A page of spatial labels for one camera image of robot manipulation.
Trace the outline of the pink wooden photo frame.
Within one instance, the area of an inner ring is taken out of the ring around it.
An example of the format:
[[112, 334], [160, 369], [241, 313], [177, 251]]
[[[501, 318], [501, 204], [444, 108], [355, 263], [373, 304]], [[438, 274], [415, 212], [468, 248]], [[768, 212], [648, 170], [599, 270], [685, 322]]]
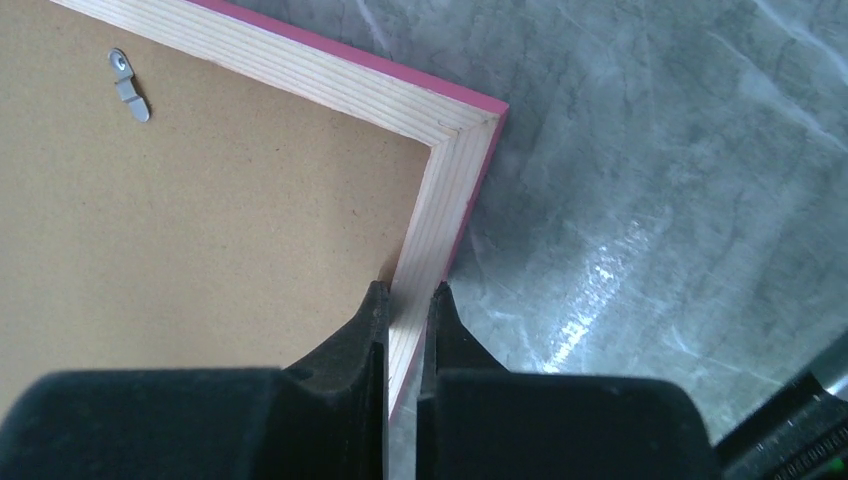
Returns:
[[375, 279], [396, 402], [507, 112], [226, 1], [3, 2], [2, 408], [58, 370], [290, 365]]

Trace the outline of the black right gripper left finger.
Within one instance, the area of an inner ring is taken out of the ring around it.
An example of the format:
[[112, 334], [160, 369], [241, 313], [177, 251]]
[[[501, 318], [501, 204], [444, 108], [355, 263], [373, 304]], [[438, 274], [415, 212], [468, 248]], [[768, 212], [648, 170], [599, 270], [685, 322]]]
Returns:
[[286, 368], [62, 371], [1, 425], [5, 479], [382, 479], [389, 294]]

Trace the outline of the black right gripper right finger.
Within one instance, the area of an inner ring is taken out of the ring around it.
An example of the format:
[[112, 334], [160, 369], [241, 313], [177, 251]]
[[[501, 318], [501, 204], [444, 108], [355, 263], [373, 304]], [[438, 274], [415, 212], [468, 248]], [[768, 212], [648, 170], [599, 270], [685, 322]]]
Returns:
[[420, 479], [718, 479], [690, 397], [658, 379], [517, 373], [462, 324], [447, 284], [427, 316]]

